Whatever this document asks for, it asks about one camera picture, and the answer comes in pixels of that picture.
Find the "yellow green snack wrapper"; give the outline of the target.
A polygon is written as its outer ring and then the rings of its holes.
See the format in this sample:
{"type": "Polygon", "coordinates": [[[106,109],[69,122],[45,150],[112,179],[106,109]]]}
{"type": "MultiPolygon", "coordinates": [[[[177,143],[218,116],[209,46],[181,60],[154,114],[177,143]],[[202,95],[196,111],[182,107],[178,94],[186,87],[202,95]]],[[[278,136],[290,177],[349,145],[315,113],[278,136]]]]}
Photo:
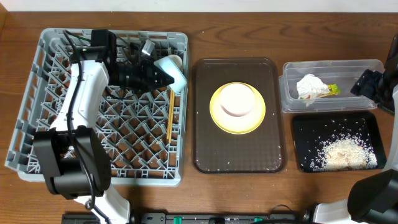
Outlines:
{"type": "Polygon", "coordinates": [[[338,88],[336,84],[332,85],[327,85],[328,91],[325,91],[324,93],[320,93],[317,95],[317,98],[323,98],[326,96],[333,96],[333,95],[339,95],[341,93],[341,90],[338,88]]]}

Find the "pink shallow bowl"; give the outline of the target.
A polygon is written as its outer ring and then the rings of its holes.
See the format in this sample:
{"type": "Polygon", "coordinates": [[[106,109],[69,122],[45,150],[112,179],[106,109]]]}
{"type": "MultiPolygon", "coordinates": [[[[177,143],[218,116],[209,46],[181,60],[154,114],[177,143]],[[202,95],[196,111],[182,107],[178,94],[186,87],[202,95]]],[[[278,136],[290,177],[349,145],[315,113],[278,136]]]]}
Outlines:
{"type": "Polygon", "coordinates": [[[220,106],[230,116],[248,115],[254,109],[255,102],[254,92],[243,83],[227,84],[220,91],[220,106]]]}

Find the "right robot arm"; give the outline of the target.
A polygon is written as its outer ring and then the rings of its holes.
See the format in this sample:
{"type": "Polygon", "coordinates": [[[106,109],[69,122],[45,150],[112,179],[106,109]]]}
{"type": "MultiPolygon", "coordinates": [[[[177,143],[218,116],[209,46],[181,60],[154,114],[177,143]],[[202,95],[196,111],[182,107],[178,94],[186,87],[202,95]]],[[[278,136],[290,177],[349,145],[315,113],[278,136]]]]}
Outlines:
{"type": "Polygon", "coordinates": [[[346,200],[320,203],[305,223],[397,223],[397,36],[384,71],[365,70],[351,89],[394,115],[392,141],[382,172],[357,181],[346,200]]]}

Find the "light blue bowl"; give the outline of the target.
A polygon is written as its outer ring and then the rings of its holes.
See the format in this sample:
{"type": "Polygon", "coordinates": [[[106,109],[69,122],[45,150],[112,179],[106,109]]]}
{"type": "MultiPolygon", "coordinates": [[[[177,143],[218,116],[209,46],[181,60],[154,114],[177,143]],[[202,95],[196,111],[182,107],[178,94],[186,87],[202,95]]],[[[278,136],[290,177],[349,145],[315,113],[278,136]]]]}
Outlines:
{"type": "Polygon", "coordinates": [[[175,82],[170,85],[175,94],[179,94],[187,85],[187,79],[182,71],[180,71],[176,64],[167,56],[156,60],[154,65],[175,79],[175,82]]]}

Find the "yellow round plate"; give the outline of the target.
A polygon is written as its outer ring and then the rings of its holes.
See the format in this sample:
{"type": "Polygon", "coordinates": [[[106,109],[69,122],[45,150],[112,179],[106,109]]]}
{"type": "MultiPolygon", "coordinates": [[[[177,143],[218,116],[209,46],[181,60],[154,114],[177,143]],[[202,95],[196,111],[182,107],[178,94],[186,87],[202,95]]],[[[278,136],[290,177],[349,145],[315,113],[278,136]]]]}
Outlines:
{"type": "Polygon", "coordinates": [[[246,116],[234,117],[225,113],[220,106],[220,91],[227,84],[219,87],[212,95],[209,105],[210,115],[214,123],[223,131],[230,134],[247,134],[255,130],[263,122],[266,115],[266,103],[260,92],[253,86],[249,86],[255,94],[256,102],[254,109],[246,116]]]}

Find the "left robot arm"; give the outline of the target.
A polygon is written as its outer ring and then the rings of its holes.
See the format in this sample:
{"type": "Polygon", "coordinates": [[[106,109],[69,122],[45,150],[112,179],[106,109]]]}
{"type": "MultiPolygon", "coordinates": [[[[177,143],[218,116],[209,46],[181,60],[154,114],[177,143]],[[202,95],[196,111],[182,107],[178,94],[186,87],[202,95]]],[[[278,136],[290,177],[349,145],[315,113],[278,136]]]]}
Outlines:
{"type": "Polygon", "coordinates": [[[131,204],[111,184],[111,161],[95,133],[101,97],[108,85],[148,92],[178,83],[179,71],[151,59],[117,61],[114,37],[73,46],[71,82],[62,108],[47,131],[35,133],[33,148],[51,194],[75,200],[101,223],[129,223],[131,204]]]}

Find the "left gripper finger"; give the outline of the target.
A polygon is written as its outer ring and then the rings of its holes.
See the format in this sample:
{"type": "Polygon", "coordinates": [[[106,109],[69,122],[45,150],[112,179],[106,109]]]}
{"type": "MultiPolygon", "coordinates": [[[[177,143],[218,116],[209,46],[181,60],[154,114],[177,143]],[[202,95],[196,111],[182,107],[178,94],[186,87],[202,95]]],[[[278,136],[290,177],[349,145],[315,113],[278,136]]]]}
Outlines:
{"type": "Polygon", "coordinates": [[[155,43],[149,39],[146,39],[141,43],[139,48],[138,56],[139,58],[149,58],[153,59],[152,53],[155,49],[155,43]]]}
{"type": "Polygon", "coordinates": [[[158,67],[153,67],[152,89],[163,88],[175,82],[175,79],[158,67]]]}

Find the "white cup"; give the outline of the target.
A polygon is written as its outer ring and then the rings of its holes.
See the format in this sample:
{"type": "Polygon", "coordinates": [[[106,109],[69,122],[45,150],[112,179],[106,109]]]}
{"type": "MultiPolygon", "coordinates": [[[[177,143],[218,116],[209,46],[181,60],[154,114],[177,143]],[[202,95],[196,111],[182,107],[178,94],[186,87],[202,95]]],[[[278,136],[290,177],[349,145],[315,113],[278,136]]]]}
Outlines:
{"type": "Polygon", "coordinates": [[[183,60],[178,55],[172,54],[168,55],[167,57],[170,58],[174,62],[174,64],[176,64],[180,71],[183,70],[183,60]]]}

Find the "white tissue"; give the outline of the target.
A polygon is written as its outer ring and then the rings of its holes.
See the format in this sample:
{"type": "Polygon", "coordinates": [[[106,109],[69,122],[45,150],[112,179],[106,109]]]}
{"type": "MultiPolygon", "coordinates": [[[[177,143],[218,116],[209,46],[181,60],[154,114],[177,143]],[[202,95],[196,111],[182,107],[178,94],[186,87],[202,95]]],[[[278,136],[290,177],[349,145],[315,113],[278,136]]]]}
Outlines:
{"type": "Polygon", "coordinates": [[[303,100],[306,106],[311,105],[319,96],[329,93],[329,87],[314,74],[306,74],[296,84],[298,99],[303,100]]]}

